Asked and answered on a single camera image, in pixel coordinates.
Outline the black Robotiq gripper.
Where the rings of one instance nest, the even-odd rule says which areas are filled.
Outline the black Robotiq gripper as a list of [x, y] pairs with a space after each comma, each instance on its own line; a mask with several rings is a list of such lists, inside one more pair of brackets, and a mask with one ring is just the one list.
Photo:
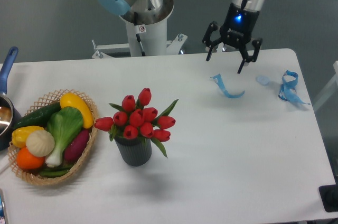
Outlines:
[[242, 10], [239, 6], [231, 3], [227, 12], [226, 19], [220, 27], [220, 36], [212, 41], [211, 35], [219, 29], [216, 21], [212, 21], [202, 39], [205, 47], [208, 48], [206, 61], [209, 61], [212, 56], [213, 49], [220, 43], [224, 43], [234, 48], [238, 48], [242, 62], [239, 66], [237, 74], [240, 74], [245, 63], [256, 62], [258, 54], [263, 42], [262, 38], [253, 39], [251, 41], [254, 47], [253, 55], [248, 54], [246, 44], [251, 40], [252, 31], [258, 19], [259, 11]]

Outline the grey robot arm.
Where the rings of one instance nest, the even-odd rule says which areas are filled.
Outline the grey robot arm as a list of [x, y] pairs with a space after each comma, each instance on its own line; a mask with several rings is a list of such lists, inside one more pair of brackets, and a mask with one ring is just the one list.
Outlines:
[[[133, 57], [167, 53], [167, 19], [174, 7], [173, 0], [97, 0], [109, 13], [125, 21], [130, 54]], [[262, 39], [252, 38], [252, 31], [265, 0], [232, 0], [221, 26], [209, 24], [203, 44], [208, 50], [225, 44], [239, 50], [244, 66], [256, 62]]]

